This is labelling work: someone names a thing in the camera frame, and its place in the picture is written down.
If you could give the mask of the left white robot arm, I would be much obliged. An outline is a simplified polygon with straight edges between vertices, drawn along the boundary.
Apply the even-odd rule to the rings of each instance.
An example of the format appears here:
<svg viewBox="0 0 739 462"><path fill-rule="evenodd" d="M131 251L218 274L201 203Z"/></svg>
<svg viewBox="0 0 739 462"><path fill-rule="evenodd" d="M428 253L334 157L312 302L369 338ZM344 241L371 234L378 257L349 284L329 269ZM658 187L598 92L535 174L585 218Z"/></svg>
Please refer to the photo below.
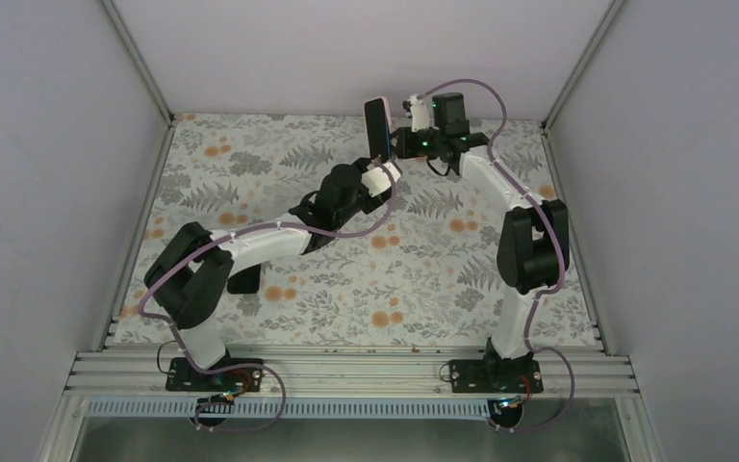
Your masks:
<svg viewBox="0 0 739 462"><path fill-rule="evenodd" d="M153 314L140 305L140 315L167 323L201 387L221 387L230 368L214 322L221 296L258 293L267 262L371 234L388 215L362 232L343 228L359 213L368 215L379 207L391 212L400 177L392 161L360 158L334 166L317 190L278 218L229 230L208 230L196 221L183 225L143 278L147 291L141 303L154 299L164 313Z"/></svg>

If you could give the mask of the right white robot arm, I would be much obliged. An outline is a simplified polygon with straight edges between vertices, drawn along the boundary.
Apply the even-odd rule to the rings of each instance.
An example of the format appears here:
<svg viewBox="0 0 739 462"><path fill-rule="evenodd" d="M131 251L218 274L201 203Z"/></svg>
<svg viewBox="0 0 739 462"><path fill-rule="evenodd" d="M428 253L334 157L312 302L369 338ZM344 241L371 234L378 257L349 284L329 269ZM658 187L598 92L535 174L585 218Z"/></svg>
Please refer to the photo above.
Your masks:
<svg viewBox="0 0 739 462"><path fill-rule="evenodd" d="M495 150L495 139L471 131L462 93L412 95L402 107L411 124L391 136L397 158L439 160L503 211L495 262L514 304L489 336L482 376L490 389L505 392L520 378L515 360L533 352L530 326L541 298L561 288L570 266L568 208L531 192Z"/></svg>

